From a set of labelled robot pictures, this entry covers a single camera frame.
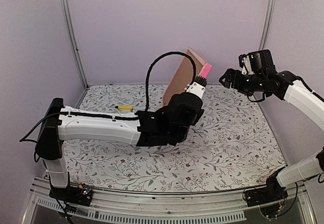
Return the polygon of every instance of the wooden board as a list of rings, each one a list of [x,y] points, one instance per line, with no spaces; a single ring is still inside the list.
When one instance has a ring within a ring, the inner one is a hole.
[[[186,54],[192,57],[196,65],[196,75],[200,74],[201,69],[206,64],[206,62],[192,48],[188,48]],[[188,58],[183,57],[162,97],[162,106],[168,105],[171,97],[174,94],[180,94],[184,92],[184,88],[187,87],[187,84],[191,83],[191,80],[192,65]]]

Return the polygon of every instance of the floral tablecloth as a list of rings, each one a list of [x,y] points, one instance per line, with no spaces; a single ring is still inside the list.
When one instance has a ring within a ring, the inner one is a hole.
[[[165,88],[150,85],[151,110],[160,107]],[[92,86],[80,109],[120,113],[115,105],[133,105],[143,110],[144,97],[143,85]],[[203,101],[204,115],[176,146],[65,142],[71,181],[148,192],[231,190],[264,184],[286,164],[258,104],[222,86],[207,86]]]

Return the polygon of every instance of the white wall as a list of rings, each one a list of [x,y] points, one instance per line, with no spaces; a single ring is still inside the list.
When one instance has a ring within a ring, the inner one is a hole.
[[[277,71],[301,76],[324,96],[324,0],[276,0],[267,48]],[[311,156],[324,145],[323,132],[293,106],[275,97],[261,106],[290,163]],[[324,223],[324,184],[317,179],[307,190],[318,223]]]
[[[209,82],[239,54],[257,50],[267,0],[69,0],[90,84],[144,83],[162,53],[192,47],[214,65]],[[181,58],[165,58],[152,82],[169,82]]]
[[[60,0],[0,0],[0,222],[19,223],[35,175],[33,143],[18,140],[54,97],[82,92]]]

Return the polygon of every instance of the pink marker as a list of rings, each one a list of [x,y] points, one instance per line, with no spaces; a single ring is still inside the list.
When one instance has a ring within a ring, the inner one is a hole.
[[[211,69],[212,69],[212,66],[210,64],[206,63],[201,69],[200,76],[206,79],[207,75],[208,75],[209,71],[211,71]]]

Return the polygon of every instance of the yellow marker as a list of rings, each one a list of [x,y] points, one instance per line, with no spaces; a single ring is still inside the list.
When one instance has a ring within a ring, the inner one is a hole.
[[[120,110],[132,110],[132,109],[134,109],[133,106],[115,106],[115,108],[118,108]]]

